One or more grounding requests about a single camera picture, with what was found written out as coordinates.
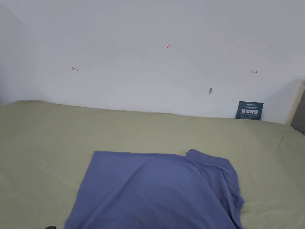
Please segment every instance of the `sign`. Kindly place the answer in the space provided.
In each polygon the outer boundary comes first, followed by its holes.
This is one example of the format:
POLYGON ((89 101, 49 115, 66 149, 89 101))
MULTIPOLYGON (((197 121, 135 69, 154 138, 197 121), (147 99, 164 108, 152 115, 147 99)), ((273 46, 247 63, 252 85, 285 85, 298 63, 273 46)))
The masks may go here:
POLYGON ((264 103, 240 101, 237 109, 236 119, 260 120, 264 103))

